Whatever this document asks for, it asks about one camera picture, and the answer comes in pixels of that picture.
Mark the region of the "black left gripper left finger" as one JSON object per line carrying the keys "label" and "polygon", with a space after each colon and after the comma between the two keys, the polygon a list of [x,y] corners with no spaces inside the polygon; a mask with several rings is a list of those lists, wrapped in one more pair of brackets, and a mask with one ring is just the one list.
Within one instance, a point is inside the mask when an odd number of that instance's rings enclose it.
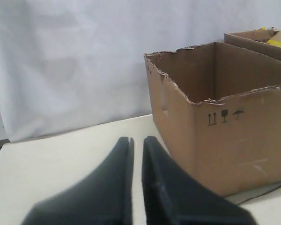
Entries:
{"label": "black left gripper left finger", "polygon": [[121,137],[104,161],[72,187],[35,204],[24,225],[131,225],[134,140]]}

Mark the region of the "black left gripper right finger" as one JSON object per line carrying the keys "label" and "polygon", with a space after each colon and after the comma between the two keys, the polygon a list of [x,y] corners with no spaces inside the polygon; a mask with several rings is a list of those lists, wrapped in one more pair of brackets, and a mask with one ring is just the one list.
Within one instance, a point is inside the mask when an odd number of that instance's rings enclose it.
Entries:
{"label": "black left gripper right finger", "polygon": [[142,188],[148,225],[252,225],[251,213],[189,176],[156,137],[144,139]]}

